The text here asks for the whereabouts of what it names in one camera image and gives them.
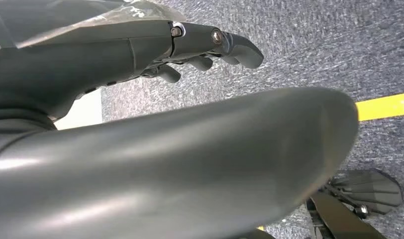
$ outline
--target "screw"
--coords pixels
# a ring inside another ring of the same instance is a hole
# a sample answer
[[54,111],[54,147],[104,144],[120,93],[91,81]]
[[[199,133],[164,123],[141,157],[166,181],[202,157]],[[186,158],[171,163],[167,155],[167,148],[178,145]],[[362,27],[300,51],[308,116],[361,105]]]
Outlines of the screw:
[[170,32],[171,32],[171,35],[174,37],[182,35],[182,30],[178,26],[171,28]]
[[217,45],[222,44],[222,33],[219,29],[214,29],[214,31],[212,31],[212,40]]
[[364,214],[368,214],[368,208],[366,207],[366,205],[361,205],[360,211],[362,211],[362,213],[364,213]]

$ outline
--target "yellow floor marking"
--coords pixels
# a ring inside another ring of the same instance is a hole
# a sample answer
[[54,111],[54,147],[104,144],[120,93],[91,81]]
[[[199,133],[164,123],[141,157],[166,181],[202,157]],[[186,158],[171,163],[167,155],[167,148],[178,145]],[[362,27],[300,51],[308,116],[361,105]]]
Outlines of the yellow floor marking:
[[404,116],[404,94],[357,102],[359,121]]

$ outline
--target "plastic wrap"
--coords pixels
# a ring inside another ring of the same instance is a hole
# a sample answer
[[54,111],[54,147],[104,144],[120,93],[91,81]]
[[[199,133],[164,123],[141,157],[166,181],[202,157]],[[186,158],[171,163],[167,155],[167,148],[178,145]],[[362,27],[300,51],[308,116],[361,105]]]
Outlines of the plastic wrap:
[[0,0],[0,21],[10,36],[0,45],[23,48],[81,27],[141,20],[186,18],[148,0]]

